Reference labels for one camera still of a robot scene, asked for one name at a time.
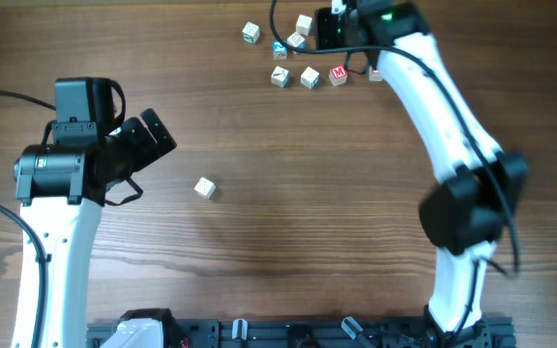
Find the wooden block tower base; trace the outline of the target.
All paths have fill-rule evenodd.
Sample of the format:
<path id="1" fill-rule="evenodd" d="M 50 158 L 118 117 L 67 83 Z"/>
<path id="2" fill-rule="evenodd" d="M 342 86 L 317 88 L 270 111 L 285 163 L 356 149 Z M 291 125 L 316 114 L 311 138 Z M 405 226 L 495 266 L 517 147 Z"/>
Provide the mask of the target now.
<path id="1" fill-rule="evenodd" d="M 216 184 L 205 177 L 201 177 L 194 187 L 194 191 L 206 199 L 210 199 L 216 190 Z"/>

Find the red M wooden block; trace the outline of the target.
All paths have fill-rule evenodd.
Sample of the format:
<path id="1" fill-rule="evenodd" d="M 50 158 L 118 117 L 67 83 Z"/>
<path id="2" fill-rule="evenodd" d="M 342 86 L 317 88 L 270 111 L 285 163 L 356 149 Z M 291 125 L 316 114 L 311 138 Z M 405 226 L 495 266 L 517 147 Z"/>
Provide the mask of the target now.
<path id="1" fill-rule="evenodd" d="M 329 80 L 333 86 L 344 84 L 347 81 L 348 71 L 343 65 L 330 68 Z"/>

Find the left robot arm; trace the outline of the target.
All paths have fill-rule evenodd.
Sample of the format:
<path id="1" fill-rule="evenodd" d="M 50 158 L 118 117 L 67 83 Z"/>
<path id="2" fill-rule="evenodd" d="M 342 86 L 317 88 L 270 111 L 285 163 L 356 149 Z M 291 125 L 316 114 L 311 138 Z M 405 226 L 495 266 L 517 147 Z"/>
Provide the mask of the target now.
<path id="1" fill-rule="evenodd" d="M 153 109 L 127 117 L 123 90 L 101 77 L 55 83 L 53 141 L 15 163 L 15 197 L 29 235 L 22 256 L 14 347 L 82 347 L 89 264 L 106 193 L 130 184 L 177 146 Z"/>

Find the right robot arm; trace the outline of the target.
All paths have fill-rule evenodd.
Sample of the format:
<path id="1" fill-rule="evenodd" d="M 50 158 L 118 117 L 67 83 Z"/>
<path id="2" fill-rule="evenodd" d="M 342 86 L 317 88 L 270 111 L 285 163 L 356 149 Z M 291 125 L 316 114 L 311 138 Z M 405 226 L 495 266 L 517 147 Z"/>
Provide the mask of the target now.
<path id="1" fill-rule="evenodd" d="M 525 158 L 505 153 L 481 126 L 414 4 L 335 1 L 314 17 L 317 49 L 362 51 L 398 96 L 429 156 L 437 185 L 420 203 L 419 219 L 436 248 L 436 272 L 424 344 L 490 346 L 481 293 L 504 231 L 513 270 L 519 270 L 514 213 L 527 177 Z"/>

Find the slash wooden block blue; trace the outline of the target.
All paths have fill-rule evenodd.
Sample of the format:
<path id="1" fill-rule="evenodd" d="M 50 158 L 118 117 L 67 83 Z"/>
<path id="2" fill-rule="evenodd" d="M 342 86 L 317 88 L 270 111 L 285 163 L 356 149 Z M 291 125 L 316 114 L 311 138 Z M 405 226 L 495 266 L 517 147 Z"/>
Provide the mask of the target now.
<path id="1" fill-rule="evenodd" d="M 280 87 L 285 88 L 290 79 L 290 71 L 276 66 L 271 74 L 271 83 Z"/>

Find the green edged wooden block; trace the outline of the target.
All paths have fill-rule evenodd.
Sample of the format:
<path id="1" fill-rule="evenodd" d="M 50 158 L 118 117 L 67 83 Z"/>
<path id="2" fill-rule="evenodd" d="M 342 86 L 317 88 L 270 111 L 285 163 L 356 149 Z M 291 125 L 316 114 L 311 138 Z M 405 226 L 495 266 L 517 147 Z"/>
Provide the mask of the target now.
<path id="1" fill-rule="evenodd" d="M 260 27 L 252 22 L 247 22 L 242 29 L 243 40 L 249 44 L 256 44 L 260 37 Z"/>

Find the blue number two block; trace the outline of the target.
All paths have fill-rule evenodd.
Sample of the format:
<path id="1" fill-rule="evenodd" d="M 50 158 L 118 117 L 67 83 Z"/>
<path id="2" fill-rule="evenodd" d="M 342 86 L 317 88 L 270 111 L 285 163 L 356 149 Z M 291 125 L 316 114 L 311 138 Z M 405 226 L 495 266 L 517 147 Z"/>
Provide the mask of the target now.
<path id="1" fill-rule="evenodd" d="M 283 46 L 278 41 L 273 41 L 273 59 L 274 60 L 286 60 L 288 56 L 288 51 L 285 46 Z"/>

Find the wooden block blue side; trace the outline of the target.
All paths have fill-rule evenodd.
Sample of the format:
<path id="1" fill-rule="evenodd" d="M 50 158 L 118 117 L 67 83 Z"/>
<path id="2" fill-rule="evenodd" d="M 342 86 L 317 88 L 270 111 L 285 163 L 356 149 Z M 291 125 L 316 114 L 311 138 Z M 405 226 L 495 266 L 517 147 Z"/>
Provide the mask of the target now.
<path id="1" fill-rule="evenodd" d="M 301 83 L 313 90 L 319 83 L 320 80 L 320 73 L 313 69 L 312 67 L 307 67 L 301 74 L 300 81 Z"/>

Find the snail wooden block blue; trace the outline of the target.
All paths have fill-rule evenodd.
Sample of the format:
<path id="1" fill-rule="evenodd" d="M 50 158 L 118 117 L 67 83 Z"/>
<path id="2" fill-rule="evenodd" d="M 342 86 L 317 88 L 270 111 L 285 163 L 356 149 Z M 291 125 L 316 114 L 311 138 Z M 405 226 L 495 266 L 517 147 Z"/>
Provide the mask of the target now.
<path id="1" fill-rule="evenodd" d="M 303 35 L 301 35 L 298 32 L 294 32 L 293 34 L 291 34 L 287 38 L 286 42 L 292 47 L 296 47 L 300 49 L 306 48 L 306 39 Z"/>

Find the plain top wooden block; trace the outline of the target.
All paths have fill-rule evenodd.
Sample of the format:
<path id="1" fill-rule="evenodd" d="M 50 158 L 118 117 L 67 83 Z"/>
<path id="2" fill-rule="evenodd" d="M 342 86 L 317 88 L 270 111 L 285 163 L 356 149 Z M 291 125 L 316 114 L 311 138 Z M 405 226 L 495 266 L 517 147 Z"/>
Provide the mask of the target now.
<path id="1" fill-rule="evenodd" d="M 312 30 L 312 23 L 312 17 L 300 14 L 296 21 L 296 32 L 303 36 L 309 36 Z"/>

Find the red A wooden block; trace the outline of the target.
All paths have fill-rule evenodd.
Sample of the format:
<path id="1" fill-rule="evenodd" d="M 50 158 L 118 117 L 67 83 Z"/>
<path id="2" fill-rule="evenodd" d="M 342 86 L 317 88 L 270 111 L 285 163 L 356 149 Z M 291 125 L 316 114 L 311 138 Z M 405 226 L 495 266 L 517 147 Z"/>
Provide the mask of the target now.
<path id="1" fill-rule="evenodd" d="M 369 81 L 383 81 L 384 78 L 380 71 L 370 67 L 368 70 L 368 80 Z"/>

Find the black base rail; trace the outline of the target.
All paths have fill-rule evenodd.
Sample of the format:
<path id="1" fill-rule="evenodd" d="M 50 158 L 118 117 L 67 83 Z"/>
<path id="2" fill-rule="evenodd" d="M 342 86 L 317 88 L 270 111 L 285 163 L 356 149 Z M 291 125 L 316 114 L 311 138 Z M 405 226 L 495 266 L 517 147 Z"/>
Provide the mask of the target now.
<path id="1" fill-rule="evenodd" d="M 90 324 L 86 347 L 101 347 L 117 331 L 125 316 L 111 323 Z M 354 329 L 342 328 L 339 321 L 219 321 L 216 319 L 180 319 L 175 323 L 179 335 L 170 347 L 448 347 L 433 325 L 423 316 L 390 317 L 357 321 Z M 509 317 L 482 317 L 476 329 L 464 328 L 450 347 L 514 348 L 513 320 Z"/>

